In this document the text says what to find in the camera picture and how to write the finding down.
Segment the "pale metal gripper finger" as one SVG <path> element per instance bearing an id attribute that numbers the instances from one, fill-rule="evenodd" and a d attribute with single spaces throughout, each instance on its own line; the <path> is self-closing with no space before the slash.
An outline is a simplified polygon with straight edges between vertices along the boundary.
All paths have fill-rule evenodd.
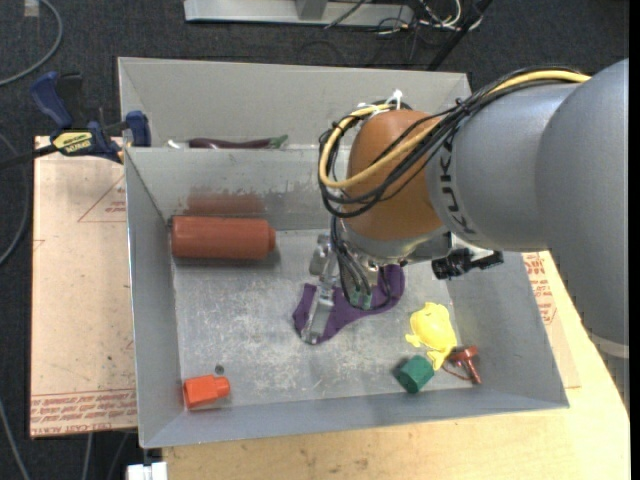
<path id="1" fill-rule="evenodd" d="M 333 297 L 332 290 L 319 290 L 319 291 L 320 291 L 320 295 L 319 295 L 320 302 L 319 302 L 319 310 L 318 310 L 317 316 L 319 317 L 319 321 L 320 321 L 320 325 L 319 325 L 319 331 L 321 334 L 319 338 L 320 340 L 325 333 L 327 322 L 334 308 L 334 297 Z M 316 345 L 319 342 L 319 340 L 308 341 L 308 343 L 311 345 Z"/>
<path id="2" fill-rule="evenodd" d="M 319 295 L 320 291 L 316 285 L 306 284 L 303 289 L 302 302 L 306 310 L 306 319 L 300 330 L 300 337 L 304 341 L 318 341 L 321 334 L 319 331 Z"/>

